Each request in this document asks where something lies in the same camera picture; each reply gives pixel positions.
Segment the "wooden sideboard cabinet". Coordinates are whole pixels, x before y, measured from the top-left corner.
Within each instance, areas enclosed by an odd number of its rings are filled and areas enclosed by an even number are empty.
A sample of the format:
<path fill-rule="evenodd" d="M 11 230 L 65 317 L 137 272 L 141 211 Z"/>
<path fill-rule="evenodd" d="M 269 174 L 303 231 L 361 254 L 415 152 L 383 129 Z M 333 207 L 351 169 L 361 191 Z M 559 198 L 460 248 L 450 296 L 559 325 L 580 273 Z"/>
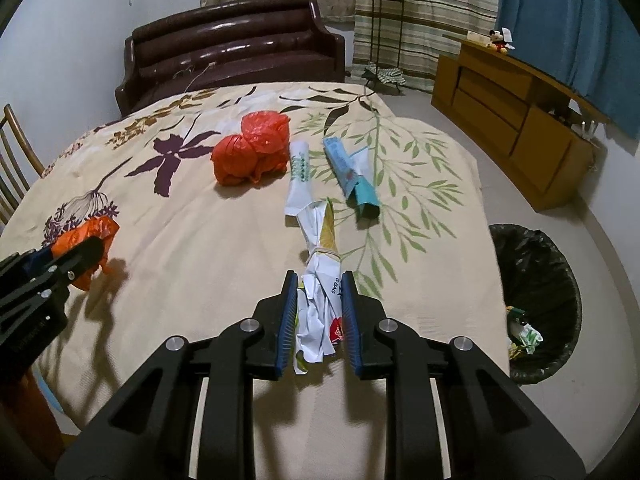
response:
<path fill-rule="evenodd" d="M 432 105 L 460 128 L 536 211 L 563 207 L 596 161 L 608 118 L 551 76 L 462 39 L 438 58 Z"/>

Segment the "white green toothpaste tube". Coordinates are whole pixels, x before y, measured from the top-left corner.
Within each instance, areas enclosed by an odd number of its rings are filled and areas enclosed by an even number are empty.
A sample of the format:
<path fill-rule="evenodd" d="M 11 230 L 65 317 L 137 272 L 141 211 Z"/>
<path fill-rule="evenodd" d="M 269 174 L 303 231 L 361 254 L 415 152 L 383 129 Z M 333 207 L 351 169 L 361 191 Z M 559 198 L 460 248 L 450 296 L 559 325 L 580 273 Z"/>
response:
<path fill-rule="evenodd" d="M 311 168 L 309 160 L 309 144 L 304 140 L 290 143 L 290 185 L 285 201 L 284 214 L 296 217 L 312 203 Z"/>

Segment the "orange plastic bag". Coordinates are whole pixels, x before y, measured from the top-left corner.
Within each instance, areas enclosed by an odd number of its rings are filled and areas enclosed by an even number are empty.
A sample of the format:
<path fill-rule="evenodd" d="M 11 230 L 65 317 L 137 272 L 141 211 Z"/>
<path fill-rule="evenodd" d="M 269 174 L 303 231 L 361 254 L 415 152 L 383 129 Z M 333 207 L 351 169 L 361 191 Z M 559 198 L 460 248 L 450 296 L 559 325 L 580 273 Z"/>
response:
<path fill-rule="evenodd" d="M 101 270 L 109 274 L 108 251 L 119 231 L 119 224 L 110 217 L 93 217 L 77 228 L 73 228 L 60 235 L 51 246 L 52 256 L 57 259 L 67 254 L 84 255 L 88 258 L 85 272 L 76 273 L 73 285 L 88 292 L 93 275 Z"/>

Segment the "blue curtain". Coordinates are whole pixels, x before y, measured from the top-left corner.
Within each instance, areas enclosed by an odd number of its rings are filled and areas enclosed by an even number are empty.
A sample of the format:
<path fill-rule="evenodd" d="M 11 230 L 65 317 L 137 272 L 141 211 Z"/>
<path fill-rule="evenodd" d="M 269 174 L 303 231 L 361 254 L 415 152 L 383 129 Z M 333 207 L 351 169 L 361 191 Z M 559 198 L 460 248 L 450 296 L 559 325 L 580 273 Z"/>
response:
<path fill-rule="evenodd" d="M 639 33 L 617 0 L 499 0 L 514 55 L 639 137 Z"/>

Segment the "floral beige tablecloth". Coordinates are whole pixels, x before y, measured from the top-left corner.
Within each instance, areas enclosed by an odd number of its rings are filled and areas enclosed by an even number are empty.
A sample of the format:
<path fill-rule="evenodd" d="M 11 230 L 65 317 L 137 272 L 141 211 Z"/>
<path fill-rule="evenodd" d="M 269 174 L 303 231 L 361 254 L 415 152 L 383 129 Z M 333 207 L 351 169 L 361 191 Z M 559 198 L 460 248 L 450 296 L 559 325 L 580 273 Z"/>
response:
<path fill-rule="evenodd" d="M 109 274 L 72 289 L 68 324 L 42 352 L 41 376 L 81 430 L 169 337 L 199 341 L 248 318 L 308 259 L 284 214 L 288 176 L 222 186 L 212 151 L 241 119 L 274 110 L 309 144 L 312 196 L 330 200 L 342 267 L 363 295 L 421 336 L 468 336 L 506 367 L 494 244 L 473 156 L 428 122 L 393 112 L 356 84 L 242 84 L 163 99 L 92 129 L 38 179 L 1 235 L 4 256 L 51 244 L 93 214 L 119 231 Z M 359 219 L 323 139 L 369 149 L 380 203 Z"/>

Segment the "blue toothpaste box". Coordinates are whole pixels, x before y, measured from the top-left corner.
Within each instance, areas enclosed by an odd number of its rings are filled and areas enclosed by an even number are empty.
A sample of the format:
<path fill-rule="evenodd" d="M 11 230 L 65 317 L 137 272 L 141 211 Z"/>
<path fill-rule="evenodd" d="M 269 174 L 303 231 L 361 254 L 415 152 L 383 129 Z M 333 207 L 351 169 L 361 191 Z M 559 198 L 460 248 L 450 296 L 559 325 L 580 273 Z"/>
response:
<path fill-rule="evenodd" d="M 344 196 L 349 198 L 354 192 L 358 174 L 352 166 L 352 160 L 347 154 L 342 140 L 335 136 L 326 136 L 323 139 L 323 149 Z"/>

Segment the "mickey mouse toy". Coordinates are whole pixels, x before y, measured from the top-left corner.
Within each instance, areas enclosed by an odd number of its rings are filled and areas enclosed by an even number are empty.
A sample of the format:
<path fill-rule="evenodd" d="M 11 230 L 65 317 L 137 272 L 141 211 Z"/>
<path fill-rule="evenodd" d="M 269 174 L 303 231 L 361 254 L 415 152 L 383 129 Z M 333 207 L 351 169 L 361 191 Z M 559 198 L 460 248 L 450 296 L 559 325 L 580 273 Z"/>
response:
<path fill-rule="evenodd" d="M 492 50 L 501 54 L 508 54 L 515 49 L 512 39 L 512 32 L 506 27 L 491 29 L 489 32 L 489 44 Z"/>

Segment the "red plastic bag bundle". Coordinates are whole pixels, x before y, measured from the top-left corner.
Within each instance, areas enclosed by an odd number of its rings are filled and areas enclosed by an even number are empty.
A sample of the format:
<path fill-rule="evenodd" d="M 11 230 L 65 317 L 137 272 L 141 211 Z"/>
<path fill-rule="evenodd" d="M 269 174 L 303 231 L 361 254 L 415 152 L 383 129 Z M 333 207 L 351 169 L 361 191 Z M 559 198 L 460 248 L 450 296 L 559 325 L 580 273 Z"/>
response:
<path fill-rule="evenodd" d="M 290 159 L 288 115 L 260 110 L 241 119 L 241 132 L 225 136 L 210 158 L 222 186 L 257 184 L 262 177 L 284 174 Z"/>

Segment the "striped cloth on floor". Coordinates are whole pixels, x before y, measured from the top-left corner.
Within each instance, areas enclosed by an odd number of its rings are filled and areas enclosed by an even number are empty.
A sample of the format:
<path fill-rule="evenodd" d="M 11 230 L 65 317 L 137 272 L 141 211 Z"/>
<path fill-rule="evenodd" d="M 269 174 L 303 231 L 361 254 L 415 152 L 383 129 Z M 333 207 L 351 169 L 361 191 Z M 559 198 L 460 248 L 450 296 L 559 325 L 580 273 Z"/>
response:
<path fill-rule="evenodd" d="M 379 82 L 380 84 L 391 84 L 400 87 L 406 83 L 406 78 L 402 70 L 398 67 L 381 67 L 375 62 L 369 62 L 364 69 L 363 77 L 368 81 Z"/>

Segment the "black trash bin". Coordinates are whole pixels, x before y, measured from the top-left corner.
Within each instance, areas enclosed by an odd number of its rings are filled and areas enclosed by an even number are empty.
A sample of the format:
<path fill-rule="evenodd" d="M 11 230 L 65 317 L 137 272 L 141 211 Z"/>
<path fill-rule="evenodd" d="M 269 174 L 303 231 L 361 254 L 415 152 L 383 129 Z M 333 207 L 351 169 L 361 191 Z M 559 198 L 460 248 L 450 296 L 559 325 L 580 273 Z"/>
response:
<path fill-rule="evenodd" d="M 582 329 L 582 297 L 567 258 L 541 230 L 513 223 L 489 227 L 501 275 L 503 300 L 522 309 L 544 337 L 532 356 L 510 361 L 511 378 L 536 385 L 573 355 Z"/>

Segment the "wooden chair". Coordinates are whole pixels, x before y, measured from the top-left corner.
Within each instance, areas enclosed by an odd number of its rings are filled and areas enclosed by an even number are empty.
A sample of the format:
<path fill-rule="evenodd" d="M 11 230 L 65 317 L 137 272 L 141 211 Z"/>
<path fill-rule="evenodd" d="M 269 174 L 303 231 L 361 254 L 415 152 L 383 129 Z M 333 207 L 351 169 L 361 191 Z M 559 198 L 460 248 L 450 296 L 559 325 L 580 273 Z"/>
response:
<path fill-rule="evenodd" d="M 29 143 L 10 104 L 1 109 L 1 226 L 4 228 L 30 189 L 17 155 L 21 155 L 38 177 L 44 166 Z"/>

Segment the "teal toothpaste tube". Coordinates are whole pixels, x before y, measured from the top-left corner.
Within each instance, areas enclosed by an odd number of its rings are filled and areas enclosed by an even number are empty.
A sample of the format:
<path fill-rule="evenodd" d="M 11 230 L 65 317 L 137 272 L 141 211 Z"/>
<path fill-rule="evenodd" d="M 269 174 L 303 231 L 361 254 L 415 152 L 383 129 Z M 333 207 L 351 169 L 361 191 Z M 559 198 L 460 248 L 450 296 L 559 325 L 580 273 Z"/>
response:
<path fill-rule="evenodd" d="M 380 215 L 380 203 L 374 186 L 369 149 L 360 148 L 350 154 L 348 160 L 350 174 L 347 185 L 347 201 L 356 210 L 359 219 L 375 220 Z"/>

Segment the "striped curtain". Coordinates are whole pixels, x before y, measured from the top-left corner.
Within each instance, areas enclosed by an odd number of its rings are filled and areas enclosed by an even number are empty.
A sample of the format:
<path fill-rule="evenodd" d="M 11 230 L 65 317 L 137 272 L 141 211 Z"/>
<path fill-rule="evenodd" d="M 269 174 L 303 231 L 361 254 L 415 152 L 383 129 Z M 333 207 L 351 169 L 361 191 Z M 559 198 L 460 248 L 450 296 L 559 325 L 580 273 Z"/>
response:
<path fill-rule="evenodd" d="M 460 44 L 452 36 L 486 34 L 494 28 L 499 0 L 406 0 L 400 67 L 406 86 L 430 92 L 442 55 L 455 56 Z M 360 75 L 369 59 L 370 0 L 356 0 L 354 71 Z M 384 61 L 394 62 L 395 48 L 384 48 Z"/>

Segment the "dark brown leather sofa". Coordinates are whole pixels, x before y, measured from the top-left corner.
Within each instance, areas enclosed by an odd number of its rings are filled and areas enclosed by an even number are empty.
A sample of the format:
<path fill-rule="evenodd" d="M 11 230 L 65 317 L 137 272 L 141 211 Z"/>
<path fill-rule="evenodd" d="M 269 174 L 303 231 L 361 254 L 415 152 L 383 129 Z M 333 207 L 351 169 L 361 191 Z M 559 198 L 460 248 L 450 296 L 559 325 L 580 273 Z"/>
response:
<path fill-rule="evenodd" d="M 124 117 L 184 92 L 346 77 L 345 40 L 316 0 L 234 0 L 166 16 L 125 41 Z"/>

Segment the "white green paper bundle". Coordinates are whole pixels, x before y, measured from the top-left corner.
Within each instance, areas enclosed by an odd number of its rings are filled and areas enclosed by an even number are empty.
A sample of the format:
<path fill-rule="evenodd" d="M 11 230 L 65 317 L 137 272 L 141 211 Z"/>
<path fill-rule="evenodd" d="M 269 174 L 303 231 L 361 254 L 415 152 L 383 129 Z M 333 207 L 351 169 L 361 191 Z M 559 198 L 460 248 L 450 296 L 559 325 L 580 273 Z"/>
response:
<path fill-rule="evenodd" d="M 544 337 L 528 322 L 526 313 L 519 308 L 506 307 L 506 330 L 508 331 L 509 360 L 521 356 L 532 356 Z"/>

